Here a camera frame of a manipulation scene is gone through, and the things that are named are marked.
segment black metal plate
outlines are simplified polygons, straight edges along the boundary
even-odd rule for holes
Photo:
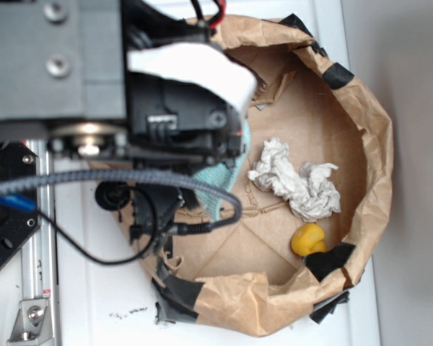
[[[24,163],[24,156],[32,162]],[[33,152],[21,143],[0,146],[0,181],[36,174],[36,158]],[[37,191],[22,193],[37,202]],[[0,270],[19,251],[22,245],[38,228],[37,211],[26,213],[0,205]]]

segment blue cable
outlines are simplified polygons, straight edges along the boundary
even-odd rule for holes
[[[0,204],[5,207],[10,207],[25,212],[31,212],[36,209],[36,204],[33,200],[20,195],[7,195],[0,197]]]

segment gray wall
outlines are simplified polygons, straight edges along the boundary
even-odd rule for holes
[[[393,211],[374,255],[382,345],[433,346],[433,0],[342,0],[351,70],[395,125]]]

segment brown paper bag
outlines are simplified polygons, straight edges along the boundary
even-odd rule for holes
[[[253,105],[268,105],[251,107],[248,115],[252,144],[232,191],[244,207],[241,221],[207,235],[174,237],[160,258],[143,261],[158,291],[159,318],[273,333],[356,285],[387,226],[390,118],[358,78],[329,60],[298,18],[281,23],[228,16],[218,29],[215,40],[227,55],[257,76]],[[326,255],[302,260],[293,254],[290,240],[303,222],[245,176],[263,141],[274,136],[289,144],[296,169],[304,161],[339,166],[331,180],[342,211],[318,221],[332,249]],[[224,205],[222,217],[231,213]],[[207,217],[181,211],[177,221]]]

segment crumpled tissue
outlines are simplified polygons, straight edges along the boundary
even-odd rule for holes
[[[276,196],[289,201],[290,209],[304,222],[340,213],[340,193],[327,180],[335,164],[305,162],[297,173],[289,162],[289,145],[279,138],[264,141],[260,161],[247,173],[262,191],[273,190]]]

